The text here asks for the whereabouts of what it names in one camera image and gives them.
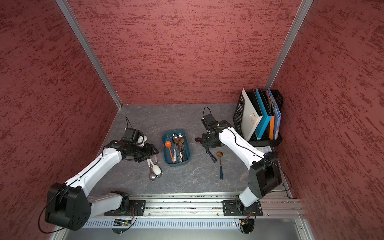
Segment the purple iridescent spoon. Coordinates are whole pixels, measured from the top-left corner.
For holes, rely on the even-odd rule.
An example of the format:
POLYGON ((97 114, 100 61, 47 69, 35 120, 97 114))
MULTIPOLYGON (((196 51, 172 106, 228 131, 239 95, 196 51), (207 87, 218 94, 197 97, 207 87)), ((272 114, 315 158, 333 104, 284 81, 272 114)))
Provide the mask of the purple iridescent spoon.
MULTIPOLYGON (((195 141, 196 141, 197 143, 200 143, 204 148, 206 147, 206 146, 203 145, 203 139, 202 139, 202 138, 195 138, 195 141)), ((214 163, 217 162, 217 158, 210 152, 210 150, 209 150, 209 154, 208 154, 208 155, 210 156, 210 158, 212 159, 212 161, 213 161, 214 163)))

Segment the white handled steel spoon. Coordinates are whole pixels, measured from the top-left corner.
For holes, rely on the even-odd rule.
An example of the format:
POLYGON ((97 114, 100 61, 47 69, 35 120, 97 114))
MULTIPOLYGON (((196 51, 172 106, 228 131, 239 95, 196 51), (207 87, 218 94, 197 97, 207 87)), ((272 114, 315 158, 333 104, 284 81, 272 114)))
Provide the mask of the white handled steel spoon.
POLYGON ((152 164, 151 164, 149 159, 147 159, 147 163, 148 163, 148 166, 149 166, 149 169, 150 169, 149 179, 150 179, 151 182, 154 182, 156 180, 156 178, 157 178, 157 175, 154 173, 153 168, 152 168, 152 164))

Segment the orange plastic spoon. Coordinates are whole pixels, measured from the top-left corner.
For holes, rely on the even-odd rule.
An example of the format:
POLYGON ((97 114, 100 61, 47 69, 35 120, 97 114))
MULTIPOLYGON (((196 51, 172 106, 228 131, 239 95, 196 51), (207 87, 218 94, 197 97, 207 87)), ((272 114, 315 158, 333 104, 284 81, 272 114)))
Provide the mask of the orange plastic spoon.
POLYGON ((172 160, 172 163, 174 164, 174 156, 173 156, 173 153, 172 153, 172 143, 170 141, 166 141, 165 142, 165 146, 169 149, 169 152, 170 152, 170 155, 171 155, 171 160, 172 160))

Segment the patterned handle steel spoon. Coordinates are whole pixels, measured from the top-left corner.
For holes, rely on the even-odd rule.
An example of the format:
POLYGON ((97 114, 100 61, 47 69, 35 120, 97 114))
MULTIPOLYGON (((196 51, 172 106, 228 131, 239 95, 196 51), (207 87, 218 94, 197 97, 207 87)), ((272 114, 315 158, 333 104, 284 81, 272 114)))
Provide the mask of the patterned handle steel spoon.
POLYGON ((183 156, 183 162, 186 162, 188 160, 188 158, 187 158, 187 152, 186 152, 186 148, 185 148, 184 144, 181 145, 181 152, 182 152, 182 156, 183 156))

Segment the white handle steel spoon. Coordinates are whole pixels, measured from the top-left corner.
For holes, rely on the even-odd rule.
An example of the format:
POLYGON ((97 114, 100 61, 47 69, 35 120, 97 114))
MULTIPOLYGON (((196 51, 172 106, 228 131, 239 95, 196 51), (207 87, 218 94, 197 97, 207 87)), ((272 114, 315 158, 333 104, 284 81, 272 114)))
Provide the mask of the white handle steel spoon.
POLYGON ((179 143, 179 137, 176 134, 173 134, 173 142, 174 142, 174 149, 175 149, 175 162, 179 163, 180 162, 180 154, 179 154, 179 148, 178 148, 178 143, 179 143))

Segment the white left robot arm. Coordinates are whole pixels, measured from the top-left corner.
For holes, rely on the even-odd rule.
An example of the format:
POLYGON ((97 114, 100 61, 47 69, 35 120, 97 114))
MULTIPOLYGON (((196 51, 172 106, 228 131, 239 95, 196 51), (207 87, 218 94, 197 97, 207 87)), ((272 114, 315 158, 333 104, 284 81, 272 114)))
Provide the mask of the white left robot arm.
POLYGON ((104 213, 136 219, 143 215, 144 205, 134 204, 128 194, 114 191, 104 196, 90 197, 89 193, 122 160, 139 163, 158 153, 153 144, 135 145, 111 141, 82 171, 65 183, 55 183, 49 188, 47 204, 40 215, 45 218, 46 223, 72 231, 81 229, 89 219, 104 213))

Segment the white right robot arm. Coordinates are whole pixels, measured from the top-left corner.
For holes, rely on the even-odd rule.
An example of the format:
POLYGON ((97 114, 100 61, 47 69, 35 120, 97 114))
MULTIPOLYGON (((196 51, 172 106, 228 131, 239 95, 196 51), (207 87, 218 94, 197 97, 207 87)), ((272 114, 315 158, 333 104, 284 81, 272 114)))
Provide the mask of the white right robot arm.
POLYGON ((236 197, 236 208, 245 214, 282 183, 281 169, 278 165, 278 153, 263 153, 246 141, 227 122, 218 122, 208 117, 202 118, 207 130, 202 135, 204 148, 216 148, 223 145, 232 150, 249 170, 248 186, 236 197))

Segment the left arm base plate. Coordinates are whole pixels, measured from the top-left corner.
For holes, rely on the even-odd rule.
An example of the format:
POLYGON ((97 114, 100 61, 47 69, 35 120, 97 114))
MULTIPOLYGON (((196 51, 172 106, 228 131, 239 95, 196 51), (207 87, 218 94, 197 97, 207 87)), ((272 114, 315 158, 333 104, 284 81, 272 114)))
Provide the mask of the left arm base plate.
POLYGON ((143 216, 145 208, 145 200, 125 200, 118 209, 108 211, 104 216, 143 216))

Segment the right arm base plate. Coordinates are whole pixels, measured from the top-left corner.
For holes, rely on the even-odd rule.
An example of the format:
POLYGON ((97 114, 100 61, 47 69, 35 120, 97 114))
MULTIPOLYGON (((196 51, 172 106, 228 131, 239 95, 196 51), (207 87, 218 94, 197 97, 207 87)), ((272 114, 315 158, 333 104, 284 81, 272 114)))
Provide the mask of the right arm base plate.
POLYGON ((263 210, 260 202, 254 202, 249 207, 244 207, 240 201, 223 201, 224 216, 261 217, 263 210))

